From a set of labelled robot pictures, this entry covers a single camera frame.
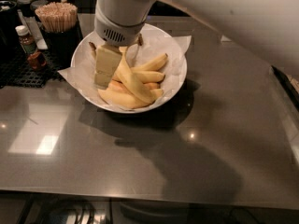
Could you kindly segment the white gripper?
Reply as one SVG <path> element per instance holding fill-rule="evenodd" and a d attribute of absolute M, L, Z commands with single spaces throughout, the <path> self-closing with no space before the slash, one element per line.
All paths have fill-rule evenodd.
<path fill-rule="evenodd" d="M 111 46 L 128 46 L 134 43 L 146 19 L 146 4 L 141 1 L 113 3 L 98 0 L 94 30 Z M 106 88 L 120 61 L 118 48 L 107 44 L 96 48 L 94 83 Z"/>

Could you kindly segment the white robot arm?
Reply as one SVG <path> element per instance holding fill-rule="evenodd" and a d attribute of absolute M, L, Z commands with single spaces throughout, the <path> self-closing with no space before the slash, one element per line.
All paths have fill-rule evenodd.
<path fill-rule="evenodd" d="M 132 44 L 156 1 L 299 78 L 299 0 L 96 0 L 95 32 L 113 46 Z"/>

